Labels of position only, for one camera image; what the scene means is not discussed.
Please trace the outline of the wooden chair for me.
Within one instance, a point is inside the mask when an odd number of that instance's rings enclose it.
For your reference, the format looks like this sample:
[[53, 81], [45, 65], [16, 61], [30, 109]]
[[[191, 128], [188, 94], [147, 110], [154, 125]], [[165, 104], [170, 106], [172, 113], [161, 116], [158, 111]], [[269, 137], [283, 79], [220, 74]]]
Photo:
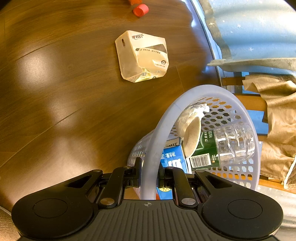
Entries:
[[[281, 76], [283, 78], [286, 78], [287, 76], [293, 76], [293, 75], [272, 75], [272, 76]], [[267, 123], [267, 125], [268, 125], [266, 101], [261, 98], [259, 93], [245, 90], [244, 85], [243, 85], [243, 80], [245, 79], [245, 77], [223, 78], [222, 85], [227, 88], [233, 87], [235, 89], [234, 90], [235, 96], [243, 103], [243, 105], [247, 109], [263, 111], [262, 122]], [[267, 133], [259, 133], [258, 134], [259, 140], [264, 142], [267, 139], [268, 130], [267, 130]], [[274, 187], [276, 185], [276, 183], [280, 183], [281, 188], [285, 189], [281, 180], [269, 178], [264, 175], [262, 175], [262, 176], [264, 178], [268, 179], [268, 181], [272, 187]], [[290, 191], [292, 193], [295, 192], [295, 189], [285, 189], [285, 190]]]

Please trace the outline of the beige slipper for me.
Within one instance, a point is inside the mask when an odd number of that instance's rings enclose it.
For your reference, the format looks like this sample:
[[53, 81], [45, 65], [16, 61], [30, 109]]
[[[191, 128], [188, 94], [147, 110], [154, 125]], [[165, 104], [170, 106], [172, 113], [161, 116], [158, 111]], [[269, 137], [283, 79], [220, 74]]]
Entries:
[[1, 207], [0, 215], [0, 240], [19, 240], [20, 235], [12, 221], [11, 213], [5, 208]]

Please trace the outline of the beige tissue pack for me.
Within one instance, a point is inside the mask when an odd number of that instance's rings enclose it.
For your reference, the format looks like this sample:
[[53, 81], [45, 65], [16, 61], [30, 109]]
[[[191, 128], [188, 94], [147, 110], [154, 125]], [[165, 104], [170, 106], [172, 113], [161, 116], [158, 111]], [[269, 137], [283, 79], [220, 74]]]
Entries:
[[169, 67], [165, 38], [125, 31], [115, 40], [121, 76], [138, 83], [163, 77]]

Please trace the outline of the clear plastic water bottle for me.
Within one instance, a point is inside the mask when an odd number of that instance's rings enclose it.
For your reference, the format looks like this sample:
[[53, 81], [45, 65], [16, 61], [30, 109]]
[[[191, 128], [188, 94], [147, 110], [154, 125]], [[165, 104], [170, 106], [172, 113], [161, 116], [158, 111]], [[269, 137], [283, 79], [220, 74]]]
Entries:
[[195, 171], [239, 164], [254, 154], [252, 128], [240, 121], [202, 132], [195, 151], [187, 160]]

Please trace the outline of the red bottle cap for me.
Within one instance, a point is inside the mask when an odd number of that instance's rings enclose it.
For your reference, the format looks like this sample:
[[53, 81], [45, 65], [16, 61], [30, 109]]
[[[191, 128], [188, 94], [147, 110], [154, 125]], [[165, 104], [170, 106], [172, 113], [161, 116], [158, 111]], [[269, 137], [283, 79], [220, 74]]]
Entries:
[[133, 14], [137, 17], [142, 17], [149, 12], [149, 7], [146, 4], [140, 4], [133, 9]]

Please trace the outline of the orange plastic bag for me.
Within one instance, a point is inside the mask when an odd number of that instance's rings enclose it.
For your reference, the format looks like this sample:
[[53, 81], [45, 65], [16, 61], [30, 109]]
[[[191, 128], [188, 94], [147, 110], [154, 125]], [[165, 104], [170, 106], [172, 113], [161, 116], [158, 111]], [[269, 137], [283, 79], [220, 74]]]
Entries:
[[142, 3], [142, 0], [128, 0], [129, 3], [133, 6], [135, 4], [141, 4]]

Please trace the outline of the blue milk carton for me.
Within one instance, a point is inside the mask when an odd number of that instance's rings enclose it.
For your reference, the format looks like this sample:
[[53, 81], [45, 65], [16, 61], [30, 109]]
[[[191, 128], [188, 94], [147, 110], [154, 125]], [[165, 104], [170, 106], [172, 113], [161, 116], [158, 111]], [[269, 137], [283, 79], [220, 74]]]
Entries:
[[[185, 173], [188, 173], [187, 162], [182, 148], [182, 139], [180, 137], [166, 141], [160, 161], [164, 168], [177, 167], [181, 168]], [[157, 188], [157, 193], [160, 200], [173, 198], [170, 188]]]

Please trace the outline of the white tissue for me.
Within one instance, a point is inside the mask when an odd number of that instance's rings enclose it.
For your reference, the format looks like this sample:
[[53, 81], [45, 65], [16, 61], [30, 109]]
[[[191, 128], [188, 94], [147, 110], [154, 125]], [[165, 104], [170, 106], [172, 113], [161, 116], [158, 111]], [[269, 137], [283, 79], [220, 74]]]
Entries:
[[194, 104], [184, 109], [175, 122], [178, 136], [184, 138], [186, 129], [191, 122], [195, 118], [199, 118], [201, 120], [205, 116], [204, 113], [208, 113], [209, 111], [210, 108], [206, 104]]

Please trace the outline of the lavender plastic mesh basket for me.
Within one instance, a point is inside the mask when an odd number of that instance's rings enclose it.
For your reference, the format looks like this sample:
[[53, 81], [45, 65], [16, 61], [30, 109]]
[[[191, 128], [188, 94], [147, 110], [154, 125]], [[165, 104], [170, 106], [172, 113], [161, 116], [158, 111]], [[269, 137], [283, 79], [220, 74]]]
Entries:
[[133, 166], [132, 154], [144, 154], [142, 157], [144, 161], [142, 182], [140, 189], [138, 189], [138, 195], [142, 200], [155, 200], [156, 198], [157, 174], [160, 159], [167, 138], [177, 118], [188, 106], [198, 101], [203, 102], [210, 97], [217, 98], [219, 102], [224, 101], [227, 105], [231, 106], [230, 118], [235, 119], [235, 116], [238, 115], [240, 116], [240, 121], [248, 123], [251, 126], [255, 139], [255, 154], [252, 158], [253, 172], [251, 173], [252, 181], [250, 181], [250, 189], [256, 189], [259, 181], [260, 154], [258, 137], [253, 121], [245, 106], [234, 94], [222, 87], [206, 84], [191, 88], [177, 98], [163, 114], [156, 128], [138, 141], [128, 156], [127, 164], [128, 166]]

